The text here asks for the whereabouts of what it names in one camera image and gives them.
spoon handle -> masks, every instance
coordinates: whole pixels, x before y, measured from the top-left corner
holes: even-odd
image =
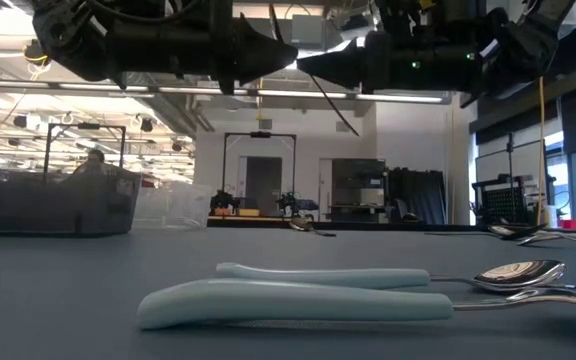
[[[217,265],[216,275],[220,278],[290,281],[363,289],[394,289],[427,286],[430,283],[430,274],[426,270],[417,269],[268,270],[221,263]]]
[[[442,294],[241,279],[199,280],[157,291],[137,311],[142,329],[202,321],[412,321],[452,315],[453,304]]]

doorway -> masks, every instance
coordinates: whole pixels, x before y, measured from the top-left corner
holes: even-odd
[[[246,165],[246,198],[257,200],[261,216],[276,216],[281,196],[282,160],[249,156]]]

red object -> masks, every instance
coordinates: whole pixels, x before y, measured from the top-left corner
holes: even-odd
[[[559,227],[562,229],[576,230],[576,220],[559,220]]]

light blue handle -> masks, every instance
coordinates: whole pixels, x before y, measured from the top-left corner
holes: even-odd
[[[199,280],[146,296],[139,327],[158,329],[200,321],[448,319],[445,295],[239,279]]]
[[[430,274],[416,269],[356,270],[266,270],[235,263],[217,265],[217,277],[269,281],[292,281],[307,284],[348,286],[363,289],[393,289],[426,286]]]

gray table surface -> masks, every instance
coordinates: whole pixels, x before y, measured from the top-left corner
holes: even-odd
[[[486,236],[290,230],[133,230],[106,239],[0,238],[0,359],[576,359],[576,306],[539,304],[416,323],[260,322],[139,331],[148,293],[210,277],[219,262],[271,268],[423,268],[474,276],[576,244],[520,248]],[[490,295],[435,284],[453,300]]]

